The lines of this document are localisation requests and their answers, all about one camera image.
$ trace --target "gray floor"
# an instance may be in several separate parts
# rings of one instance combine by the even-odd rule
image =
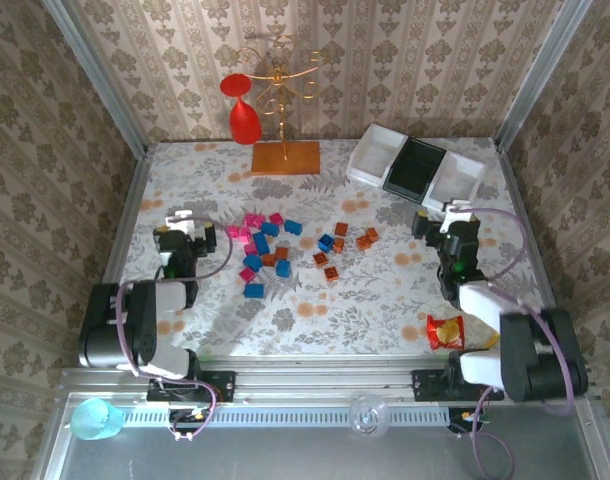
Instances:
[[[497,408],[487,430],[514,451],[517,480],[596,478],[574,417],[539,407]],[[445,429],[390,428],[379,439],[349,429],[206,430],[193,442],[175,442],[163,429],[130,428],[101,441],[75,440],[62,478],[68,480],[203,478],[218,480],[477,479],[471,442]],[[501,449],[481,451],[492,475],[504,475]]]

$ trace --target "pink block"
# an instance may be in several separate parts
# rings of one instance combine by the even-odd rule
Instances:
[[[252,232],[247,227],[241,227],[238,230],[238,239],[242,242],[249,243],[252,241]]]
[[[243,247],[245,250],[245,255],[257,255],[258,250],[256,250],[256,245],[254,243],[248,243]]]
[[[253,227],[255,219],[256,219],[255,213],[248,213],[247,215],[245,215],[245,220],[243,220],[243,225],[245,225],[246,227]]]
[[[269,221],[272,222],[274,225],[282,225],[283,217],[281,216],[280,213],[272,213],[269,216]]]
[[[238,238],[240,235],[240,229],[236,225],[230,225],[225,230],[227,230],[227,235],[229,235],[230,238]]]
[[[263,223],[265,223],[265,216],[256,215],[256,217],[254,218],[254,221],[252,223],[252,227],[260,229],[261,226],[263,225]]]
[[[245,283],[249,283],[252,280],[254,280],[254,277],[256,276],[256,274],[254,273],[254,270],[252,270],[251,268],[246,268],[245,270],[243,270],[241,273],[239,273],[239,275],[241,276],[241,278],[243,280],[245,280]]]

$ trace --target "floral tablecloth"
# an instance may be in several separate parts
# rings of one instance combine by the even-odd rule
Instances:
[[[429,143],[487,164],[476,206],[514,211],[490,139],[432,139]],[[270,248],[289,247],[290,278],[271,268],[258,274],[265,298],[245,299],[242,244],[215,277],[200,283],[191,310],[158,321],[158,333],[200,355],[307,355],[431,353],[425,336],[428,314],[449,318],[454,310],[439,292],[434,250],[414,240],[410,226],[417,206],[345,176],[356,140],[321,141],[320,175],[252,177],[251,148],[233,142],[172,143],[155,148],[150,178],[125,265],[123,279],[152,278],[160,259],[152,229],[176,210],[191,209],[223,225],[241,225],[247,212],[280,212],[303,224],[302,235],[281,230]],[[504,218],[482,215],[479,264],[488,274],[517,254],[519,230]],[[336,222],[349,224],[342,254],[330,253],[340,278],[327,283],[312,255],[323,233]],[[380,240],[360,252],[355,239],[375,227]],[[218,247],[200,259],[199,273],[222,262],[228,242],[218,232]],[[509,291],[540,304],[529,260],[500,282]],[[468,347],[493,335],[483,322],[465,318]]]

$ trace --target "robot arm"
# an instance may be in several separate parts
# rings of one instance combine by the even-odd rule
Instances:
[[[166,226],[154,229],[153,237],[167,279],[196,277],[197,258],[206,257],[216,248],[212,223],[195,232],[191,211],[179,211],[166,218]],[[87,305],[78,342],[79,361],[83,367],[127,369],[116,331],[117,284],[97,284]],[[132,356],[141,371],[178,380],[194,379],[200,374],[196,354],[172,346],[158,338],[157,320],[168,312],[191,308],[198,293],[196,281],[138,281],[122,299],[125,336]]]
[[[437,278],[443,297],[500,333],[500,351],[461,353],[457,375],[470,384],[503,390],[518,402],[562,397],[565,385],[561,368],[542,330],[531,315],[519,311],[515,303],[490,288],[478,269],[480,222],[471,213],[458,211],[468,206],[468,202],[448,204],[442,223],[430,221],[424,213],[417,212],[412,224],[412,235],[424,238],[427,246],[437,250],[440,260]],[[587,372],[569,314],[546,309],[540,316],[561,347],[574,394],[582,395],[588,388]]]

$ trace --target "blue block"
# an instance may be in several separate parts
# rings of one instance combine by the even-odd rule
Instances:
[[[285,220],[284,226],[286,232],[293,233],[294,235],[303,233],[303,225],[293,222],[292,220]]]
[[[323,250],[325,253],[329,253],[333,246],[334,239],[327,234],[318,239],[318,248]]]
[[[276,275],[279,277],[289,278],[289,274],[292,271],[292,266],[289,260],[279,260],[276,264]]]
[[[255,272],[258,272],[261,268],[263,268],[263,261],[256,255],[248,255],[245,257],[245,260],[243,260],[243,265],[251,268]]]
[[[256,252],[259,255],[269,253],[269,245],[267,245],[267,240],[265,240],[265,234],[263,232],[255,233],[252,235],[252,238],[254,239],[254,245],[256,245]]]
[[[274,225],[273,223],[269,222],[263,222],[263,225],[261,225],[261,232],[263,232],[265,235],[278,237],[278,225]]]
[[[265,296],[265,285],[260,283],[248,283],[245,285],[245,298],[263,298]]]

